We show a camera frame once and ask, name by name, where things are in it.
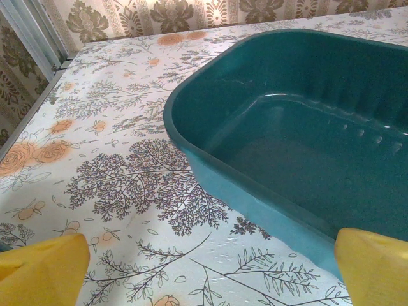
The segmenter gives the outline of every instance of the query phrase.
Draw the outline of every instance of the wallpaper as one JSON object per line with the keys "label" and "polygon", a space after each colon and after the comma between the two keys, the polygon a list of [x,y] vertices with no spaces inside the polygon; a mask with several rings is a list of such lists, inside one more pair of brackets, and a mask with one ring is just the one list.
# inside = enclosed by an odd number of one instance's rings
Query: wallpaper
{"label": "wallpaper", "polygon": [[33,58],[0,13],[0,147],[47,85]]}
{"label": "wallpaper", "polygon": [[40,0],[70,51],[115,37],[356,13],[408,0]]}

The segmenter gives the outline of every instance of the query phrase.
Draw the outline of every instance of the tree print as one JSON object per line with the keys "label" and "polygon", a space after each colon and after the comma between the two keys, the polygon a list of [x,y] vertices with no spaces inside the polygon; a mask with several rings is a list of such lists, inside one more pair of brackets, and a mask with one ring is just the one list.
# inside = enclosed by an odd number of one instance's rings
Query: tree print
{"label": "tree print", "polygon": [[219,221],[228,218],[227,205],[198,185],[185,155],[167,140],[137,142],[126,157],[101,153],[76,172],[79,176],[66,190],[69,207],[74,210],[96,198],[93,212],[104,222],[122,220],[132,210],[143,214],[155,204],[159,220],[184,236],[196,225],[218,228]]}

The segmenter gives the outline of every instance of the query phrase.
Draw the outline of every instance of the oilcloth table cover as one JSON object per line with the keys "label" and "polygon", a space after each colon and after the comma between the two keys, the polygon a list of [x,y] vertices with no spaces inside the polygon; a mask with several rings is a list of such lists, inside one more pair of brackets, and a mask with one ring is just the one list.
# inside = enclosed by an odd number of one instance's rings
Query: oilcloth table cover
{"label": "oilcloth table cover", "polygon": [[408,8],[87,44],[0,164],[0,239],[83,233],[78,305],[350,305],[339,280],[207,194],[163,126],[199,67],[294,28],[408,45]]}

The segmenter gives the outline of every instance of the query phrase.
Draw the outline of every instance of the orange flower print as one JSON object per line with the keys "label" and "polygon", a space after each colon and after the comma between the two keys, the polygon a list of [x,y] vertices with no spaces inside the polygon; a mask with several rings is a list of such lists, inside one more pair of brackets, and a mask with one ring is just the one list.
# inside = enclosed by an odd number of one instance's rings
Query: orange flower print
{"label": "orange flower print", "polygon": [[180,306],[180,302],[174,296],[165,295],[154,306]]}
{"label": "orange flower print", "polygon": [[0,162],[0,177],[21,170],[33,153],[34,146],[30,143],[20,143],[12,146]]}
{"label": "orange flower print", "polygon": [[150,67],[156,67],[157,64],[159,64],[159,61],[160,61],[160,60],[159,60],[157,57],[155,57],[154,59],[151,59],[151,60],[149,61]]}
{"label": "orange flower print", "polygon": [[75,87],[75,83],[73,82],[65,82],[64,87],[62,88],[63,91],[71,91]]}
{"label": "orange flower print", "polygon": [[177,43],[181,43],[184,37],[181,34],[167,34],[158,39],[158,43],[161,46],[171,46],[176,45]]}
{"label": "orange flower print", "polygon": [[26,208],[16,208],[16,209],[13,209],[13,210],[11,210],[9,212],[15,212],[13,217],[18,216],[18,218],[21,221],[24,221],[24,220],[27,220],[27,219],[31,218],[34,213],[42,215],[40,210],[44,208],[45,202],[44,201],[38,201],[37,203],[34,204],[35,201],[36,201],[36,199],[33,199],[33,201]]}
{"label": "orange flower print", "polygon": [[72,235],[72,234],[76,234],[78,233],[80,224],[78,221],[71,221],[68,222],[68,220],[66,221],[65,224],[65,229],[53,229],[53,231],[56,231],[57,233],[61,233],[61,236],[64,235]]}
{"label": "orange flower print", "polygon": [[94,129],[95,129],[95,132],[102,132],[104,129],[105,129],[105,125],[106,125],[106,123],[105,122],[103,122],[103,121],[95,121],[95,123],[94,123]]}
{"label": "orange flower print", "polygon": [[57,121],[56,124],[53,125],[53,127],[50,128],[51,133],[60,133],[62,131],[66,131],[69,129],[69,127],[72,125],[72,120],[63,120],[63,121]]}
{"label": "orange flower print", "polygon": [[55,142],[35,150],[33,158],[39,163],[53,163],[68,153],[68,144],[64,141]]}
{"label": "orange flower print", "polygon": [[195,31],[195,32],[190,32],[186,35],[186,38],[189,40],[200,40],[206,36],[206,32],[203,31]]}

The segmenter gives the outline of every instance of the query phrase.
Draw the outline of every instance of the orange rose print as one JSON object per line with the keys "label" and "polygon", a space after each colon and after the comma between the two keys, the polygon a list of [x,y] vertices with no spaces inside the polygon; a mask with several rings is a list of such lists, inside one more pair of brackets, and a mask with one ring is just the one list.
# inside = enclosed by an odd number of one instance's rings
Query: orange rose print
{"label": "orange rose print", "polygon": [[75,87],[75,83],[68,82],[68,83],[65,83],[63,89],[64,89],[65,91],[70,91],[70,90],[72,90],[74,87]]}
{"label": "orange rose print", "polygon": [[154,306],[180,306],[180,302],[173,296],[165,295]]}
{"label": "orange rose print", "polygon": [[48,164],[57,161],[67,152],[68,146],[66,142],[56,142],[35,150],[33,158],[40,163]]}
{"label": "orange rose print", "polygon": [[51,127],[51,133],[60,133],[62,131],[66,131],[70,126],[72,125],[72,120],[63,120],[63,121],[57,121],[56,124],[54,124],[53,127]]}
{"label": "orange rose print", "polygon": [[95,132],[97,132],[97,133],[102,132],[105,129],[105,125],[106,125],[106,123],[103,122],[103,121],[95,121],[95,123],[94,123]]}
{"label": "orange rose print", "polygon": [[203,31],[196,31],[196,32],[188,33],[186,35],[186,37],[189,40],[200,40],[200,39],[204,38],[206,35],[207,34],[205,32],[203,32]]}
{"label": "orange rose print", "polygon": [[184,37],[181,34],[167,34],[158,39],[158,43],[161,46],[171,46],[181,43]]}
{"label": "orange rose print", "polygon": [[22,169],[33,152],[34,146],[30,143],[12,146],[0,163],[0,176],[9,175]]}
{"label": "orange rose print", "polygon": [[156,67],[157,64],[159,64],[159,61],[160,61],[160,60],[159,60],[158,58],[151,59],[151,60],[149,61],[150,67]]}

